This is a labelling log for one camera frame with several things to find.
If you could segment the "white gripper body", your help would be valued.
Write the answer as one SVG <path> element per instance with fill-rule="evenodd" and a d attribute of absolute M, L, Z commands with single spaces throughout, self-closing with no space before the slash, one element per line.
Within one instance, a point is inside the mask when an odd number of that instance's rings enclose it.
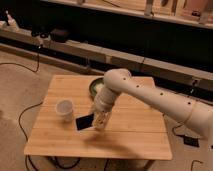
<path fill-rule="evenodd" d="M 96 130 L 99 130 L 99 131 L 104 130 L 109 121 L 110 116 L 111 116 L 110 112 L 95 111 L 92 126 Z"/>

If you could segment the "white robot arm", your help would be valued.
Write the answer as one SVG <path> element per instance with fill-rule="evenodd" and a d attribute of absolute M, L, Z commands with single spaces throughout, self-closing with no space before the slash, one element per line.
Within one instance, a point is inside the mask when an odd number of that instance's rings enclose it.
<path fill-rule="evenodd" d="M 94 99 L 93 126 L 102 129 L 108 122 L 117 98 L 126 93 L 168 115 L 209 139 L 213 136 L 213 107 L 188 97 L 142 85 L 127 69 L 112 69 L 104 74 L 104 86 Z"/>

